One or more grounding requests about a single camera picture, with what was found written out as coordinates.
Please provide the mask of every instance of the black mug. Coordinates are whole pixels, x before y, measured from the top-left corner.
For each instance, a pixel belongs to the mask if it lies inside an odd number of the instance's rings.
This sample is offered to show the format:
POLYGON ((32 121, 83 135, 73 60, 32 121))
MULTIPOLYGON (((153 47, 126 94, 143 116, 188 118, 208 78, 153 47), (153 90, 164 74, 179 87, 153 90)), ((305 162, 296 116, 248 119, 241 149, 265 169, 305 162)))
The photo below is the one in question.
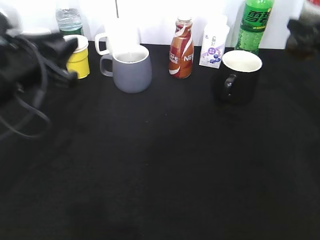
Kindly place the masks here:
POLYGON ((261 67, 261 59, 251 52, 234 50, 224 54, 213 79, 215 98, 231 104, 249 103, 254 97, 261 67))

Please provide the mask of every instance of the gray mug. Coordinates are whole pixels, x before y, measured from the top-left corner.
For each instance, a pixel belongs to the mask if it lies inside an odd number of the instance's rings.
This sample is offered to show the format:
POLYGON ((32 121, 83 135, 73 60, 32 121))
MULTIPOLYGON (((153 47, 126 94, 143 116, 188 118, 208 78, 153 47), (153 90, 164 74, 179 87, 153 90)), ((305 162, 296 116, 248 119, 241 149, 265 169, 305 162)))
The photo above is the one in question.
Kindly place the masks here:
POLYGON ((149 87, 152 80, 149 51, 141 45, 114 50, 112 56, 107 54, 101 57, 100 71, 103 75, 112 77, 121 91, 128 94, 140 93, 149 87), (104 60, 112 61, 112 72, 104 68, 104 60))

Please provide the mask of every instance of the nescafe coffee bottle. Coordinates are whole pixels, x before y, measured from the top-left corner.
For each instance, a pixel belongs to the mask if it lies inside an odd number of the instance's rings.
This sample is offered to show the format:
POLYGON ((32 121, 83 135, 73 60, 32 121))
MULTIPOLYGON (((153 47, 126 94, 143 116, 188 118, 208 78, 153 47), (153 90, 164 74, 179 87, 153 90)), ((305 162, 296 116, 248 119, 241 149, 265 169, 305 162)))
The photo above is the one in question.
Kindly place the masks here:
POLYGON ((191 19, 191 17, 180 16, 175 22, 176 29, 170 48, 169 73, 178 79, 185 79, 192 72, 195 49, 191 19))

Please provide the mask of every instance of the green soda bottle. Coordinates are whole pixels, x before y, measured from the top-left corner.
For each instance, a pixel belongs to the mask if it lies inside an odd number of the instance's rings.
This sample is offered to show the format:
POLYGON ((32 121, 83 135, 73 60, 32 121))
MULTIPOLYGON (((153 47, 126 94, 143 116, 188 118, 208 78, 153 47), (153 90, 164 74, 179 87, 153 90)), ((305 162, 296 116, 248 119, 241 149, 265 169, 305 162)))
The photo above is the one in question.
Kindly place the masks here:
POLYGON ((258 55, 275 0, 246 0, 236 50, 258 55))

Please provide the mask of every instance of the cable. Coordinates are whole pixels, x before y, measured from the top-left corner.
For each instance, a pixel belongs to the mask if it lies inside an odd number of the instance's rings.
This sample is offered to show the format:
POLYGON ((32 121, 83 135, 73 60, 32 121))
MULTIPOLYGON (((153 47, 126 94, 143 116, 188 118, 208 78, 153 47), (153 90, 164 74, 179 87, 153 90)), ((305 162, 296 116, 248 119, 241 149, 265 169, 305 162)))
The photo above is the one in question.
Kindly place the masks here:
POLYGON ((42 137, 47 130, 51 127, 51 121, 50 119, 47 117, 47 115, 45 115, 43 112, 39 111, 38 109, 34 108, 33 106, 30 106, 29 104, 27 104, 25 101, 23 101, 20 97, 18 97, 17 95, 15 95, 15 99, 17 99, 18 103, 24 107, 25 109, 29 110, 31 113, 38 115, 40 118, 42 118, 43 120, 45 120, 47 122, 47 127, 45 130, 43 130, 42 132, 38 133, 38 134, 34 134, 34 135, 27 135, 24 134, 20 131, 18 131, 17 129, 15 129, 13 126, 11 126, 6 120, 4 120, 4 118, 0 115, 0 122, 3 123, 3 125, 5 125, 9 131, 12 131, 15 134, 18 134, 26 139, 38 139, 40 137, 42 137))
POLYGON ((32 42, 30 42, 29 40, 27 40, 26 38, 24 38, 23 36, 19 35, 16 37, 19 40, 22 40, 24 43, 26 43, 26 45, 28 46, 28 48, 25 48, 25 50, 27 52, 30 53, 30 51, 32 51, 36 58, 37 61, 39 63, 39 67, 40 67, 40 71, 41 71, 41 86, 40 89, 38 89, 38 91, 36 92, 35 97, 33 98, 33 106, 30 106, 29 104, 27 104, 26 102, 24 102, 21 98, 19 98, 16 94, 15 94, 15 98, 18 100, 18 103, 26 108, 27 110, 30 111, 29 114, 27 114, 27 116, 25 116, 18 124, 16 124, 15 126, 11 126, 9 123, 7 123, 4 118, 0 115, 0 122, 2 122, 9 130, 6 131, 5 133, 0 135, 0 141, 9 137, 10 135, 12 135, 13 133, 16 133, 22 137, 28 138, 28 139, 34 139, 34 138, 39 138, 41 136, 43 136, 43 132, 36 134, 36 135, 26 135, 24 133, 19 132, 19 130, 24 127, 27 123, 30 122, 30 120, 33 118, 33 116, 36 114, 39 117, 43 118, 47 123, 47 129, 51 126, 51 121, 50 119, 43 114, 42 112, 40 112, 38 109, 40 108, 43 99, 47 93, 47 88, 48 88, 48 74, 47 74, 47 69, 46 69, 46 65, 43 61, 43 57, 41 56, 41 54, 39 53, 38 49, 34 46, 34 44, 32 42))

